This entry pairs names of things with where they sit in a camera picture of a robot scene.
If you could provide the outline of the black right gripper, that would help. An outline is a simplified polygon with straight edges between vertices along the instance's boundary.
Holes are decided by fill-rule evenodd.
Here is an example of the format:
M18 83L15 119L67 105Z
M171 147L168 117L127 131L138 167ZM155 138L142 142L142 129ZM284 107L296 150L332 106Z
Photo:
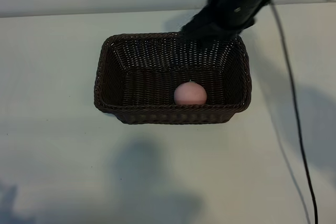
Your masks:
M234 39L245 29L243 24L253 17L262 1L208 0L211 15L204 11L194 15L181 28L181 35L186 39L209 37L210 41Z

